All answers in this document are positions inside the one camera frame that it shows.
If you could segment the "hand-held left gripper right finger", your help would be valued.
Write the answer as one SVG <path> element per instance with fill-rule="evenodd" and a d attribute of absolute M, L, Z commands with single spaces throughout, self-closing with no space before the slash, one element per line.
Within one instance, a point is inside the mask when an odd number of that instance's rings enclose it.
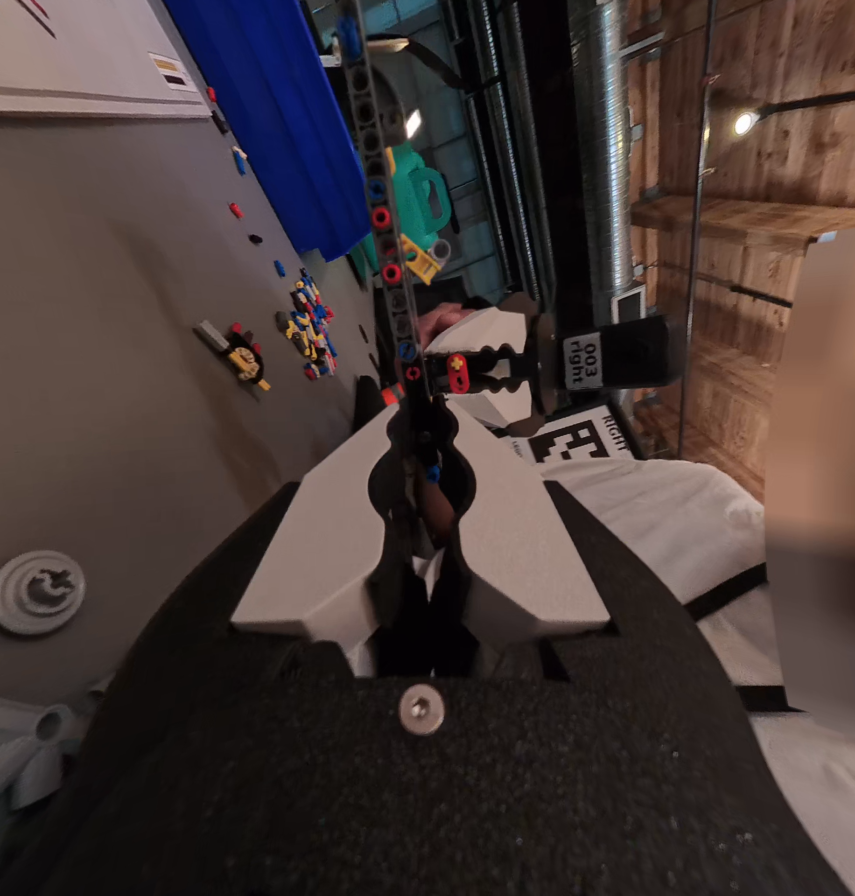
<path fill-rule="evenodd" d="M 513 646 L 609 626 L 542 476 L 460 407 L 437 416 L 454 514 L 429 611 L 436 675 L 479 676 Z"/>

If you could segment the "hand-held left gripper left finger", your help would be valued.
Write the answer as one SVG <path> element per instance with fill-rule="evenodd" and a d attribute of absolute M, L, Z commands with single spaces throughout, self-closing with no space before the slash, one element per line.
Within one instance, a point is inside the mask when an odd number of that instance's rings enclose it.
<path fill-rule="evenodd" d="M 385 407 L 301 480 L 231 617 L 237 630 L 335 644 L 355 676 L 378 674 L 375 635 L 401 621 L 418 579 L 392 518 L 400 412 Z"/>

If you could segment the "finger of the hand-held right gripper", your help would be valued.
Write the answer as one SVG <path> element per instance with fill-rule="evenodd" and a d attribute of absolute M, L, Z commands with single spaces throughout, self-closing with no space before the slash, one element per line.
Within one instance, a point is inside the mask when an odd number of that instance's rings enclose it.
<path fill-rule="evenodd" d="M 481 309 L 440 332 L 425 349 L 428 356 L 476 354 L 483 350 L 511 350 L 522 354 L 527 342 L 527 320 L 521 313 Z"/>
<path fill-rule="evenodd" d="M 502 388 L 498 392 L 447 393 L 444 397 L 448 405 L 455 406 L 489 428 L 505 429 L 513 423 L 529 419 L 533 414 L 533 396 L 528 386 L 519 386 L 514 391 Z"/>

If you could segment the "long grey lego beam assembly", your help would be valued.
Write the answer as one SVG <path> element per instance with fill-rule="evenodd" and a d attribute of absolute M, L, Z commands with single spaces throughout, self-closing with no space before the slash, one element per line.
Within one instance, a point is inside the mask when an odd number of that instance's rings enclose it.
<path fill-rule="evenodd" d="M 445 395 L 468 392 L 468 363 L 462 353 L 427 359 L 420 341 L 411 271 L 403 248 L 387 154 L 389 124 L 380 118 L 375 76 L 358 2 L 337 3 L 336 36 L 365 176 L 368 221 L 386 307 L 385 331 L 392 339 L 392 350 L 388 353 L 400 375 L 404 409 L 411 429 L 403 446 L 422 465 L 427 481 L 451 486 L 454 473 L 444 473 L 447 437 L 451 433 L 450 424 L 445 422 Z"/>

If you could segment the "black lego fork red pins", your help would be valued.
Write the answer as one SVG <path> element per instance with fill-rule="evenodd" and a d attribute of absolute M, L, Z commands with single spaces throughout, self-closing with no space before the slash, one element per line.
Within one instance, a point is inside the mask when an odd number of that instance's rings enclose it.
<path fill-rule="evenodd" d="M 253 331 L 245 330 L 240 322 L 234 322 L 224 336 L 231 342 L 232 351 L 223 357 L 238 381 L 244 387 L 260 390 L 254 386 L 254 383 L 258 379 L 265 379 L 265 362 L 260 344 L 254 339 Z"/>

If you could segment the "pile of small lego pins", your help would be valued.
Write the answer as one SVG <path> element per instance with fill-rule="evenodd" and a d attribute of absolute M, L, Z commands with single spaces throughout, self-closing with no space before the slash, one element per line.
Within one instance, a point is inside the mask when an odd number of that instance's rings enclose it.
<path fill-rule="evenodd" d="M 310 380 L 332 377 L 337 370 L 337 351 L 329 337 L 332 309 L 305 267 L 289 293 L 292 308 L 275 312 L 275 325 L 304 359 L 303 372 Z"/>

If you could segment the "grey lego wheel hub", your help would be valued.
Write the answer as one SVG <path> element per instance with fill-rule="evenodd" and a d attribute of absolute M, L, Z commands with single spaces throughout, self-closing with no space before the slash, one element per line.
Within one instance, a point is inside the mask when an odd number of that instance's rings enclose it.
<path fill-rule="evenodd" d="M 0 568 L 0 629 L 30 639 L 51 635 L 78 614 L 86 593 L 84 570 L 68 554 L 19 554 Z"/>

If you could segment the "light grey lego rotor piece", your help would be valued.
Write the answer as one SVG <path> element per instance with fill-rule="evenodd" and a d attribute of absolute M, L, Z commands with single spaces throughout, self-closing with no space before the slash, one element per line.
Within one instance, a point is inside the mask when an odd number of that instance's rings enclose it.
<path fill-rule="evenodd" d="M 0 799 L 7 810 L 20 811 L 62 786 L 64 761 L 77 754 L 113 678 L 61 702 L 0 698 Z"/>

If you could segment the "open lego instruction booklet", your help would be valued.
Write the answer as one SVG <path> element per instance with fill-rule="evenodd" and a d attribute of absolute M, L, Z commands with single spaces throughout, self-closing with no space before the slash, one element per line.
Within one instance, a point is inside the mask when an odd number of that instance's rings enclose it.
<path fill-rule="evenodd" d="M 208 119 L 181 45 L 161 2 L 0 1 L 0 117 Z"/>

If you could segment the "person's right hand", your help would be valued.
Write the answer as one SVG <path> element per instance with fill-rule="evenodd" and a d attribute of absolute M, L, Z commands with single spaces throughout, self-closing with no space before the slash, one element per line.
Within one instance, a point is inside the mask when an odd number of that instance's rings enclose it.
<path fill-rule="evenodd" d="M 431 310 L 419 315 L 416 328 L 420 345 L 425 350 L 444 331 L 449 330 L 457 323 L 470 315 L 491 306 L 486 302 L 441 302 Z"/>

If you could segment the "framed marker sign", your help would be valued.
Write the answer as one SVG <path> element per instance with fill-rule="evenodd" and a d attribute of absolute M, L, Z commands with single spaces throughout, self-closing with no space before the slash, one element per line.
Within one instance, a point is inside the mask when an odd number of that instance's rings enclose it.
<path fill-rule="evenodd" d="M 513 439 L 512 445 L 523 460 L 534 465 L 645 459 L 623 411 L 610 402 L 552 420 L 532 436 Z"/>

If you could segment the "person's white shirt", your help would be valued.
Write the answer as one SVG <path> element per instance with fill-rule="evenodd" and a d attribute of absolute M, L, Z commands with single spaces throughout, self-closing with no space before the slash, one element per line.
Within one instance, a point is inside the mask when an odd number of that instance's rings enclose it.
<path fill-rule="evenodd" d="M 610 625 L 436 676 L 422 745 L 389 725 L 407 830 L 375 885 L 855 894 L 855 710 L 794 675 L 763 506 L 697 463 L 530 467 Z"/>

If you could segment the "teal felt bag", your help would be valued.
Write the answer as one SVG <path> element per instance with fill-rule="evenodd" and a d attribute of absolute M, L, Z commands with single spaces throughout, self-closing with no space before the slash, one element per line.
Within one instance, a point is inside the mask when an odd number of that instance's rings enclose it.
<path fill-rule="evenodd" d="M 426 165 L 422 156 L 409 141 L 392 148 L 395 171 L 392 189 L 399 218 L 399 231 L 420 250 L 430 252 L 452 218 L 452 203 L 444 178 Z M 366 192 L 366 237 L 351 251 L 350 259 L 362 283 L 370 283 L 379 273 L 377 250 L 371 229 L 373 209 L 368 198 L 368 177 L 364 163 L 357 158 L 359 173 L 363 174 Z M 435 211 L 432 197 L 438 203 Z"/>

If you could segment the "blue plastic bin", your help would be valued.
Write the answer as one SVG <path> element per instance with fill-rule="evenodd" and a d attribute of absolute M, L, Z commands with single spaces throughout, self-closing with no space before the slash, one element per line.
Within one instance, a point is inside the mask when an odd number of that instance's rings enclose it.
<path fill-rule="evenodd" d="M 364 175 L 297 1 L 164 3 L 298 253 L 366 237 Z"/>

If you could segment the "silver ventilation duct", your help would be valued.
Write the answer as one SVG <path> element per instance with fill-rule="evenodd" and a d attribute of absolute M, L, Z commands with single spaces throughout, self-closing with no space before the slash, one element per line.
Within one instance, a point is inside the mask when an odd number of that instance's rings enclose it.
<path fill-rule="evenodd" d="M 591 307 L 600 325 L 615 321 L 617 301 L 635 282 L 624 13 L 623 2 L 568 1 Z"/>

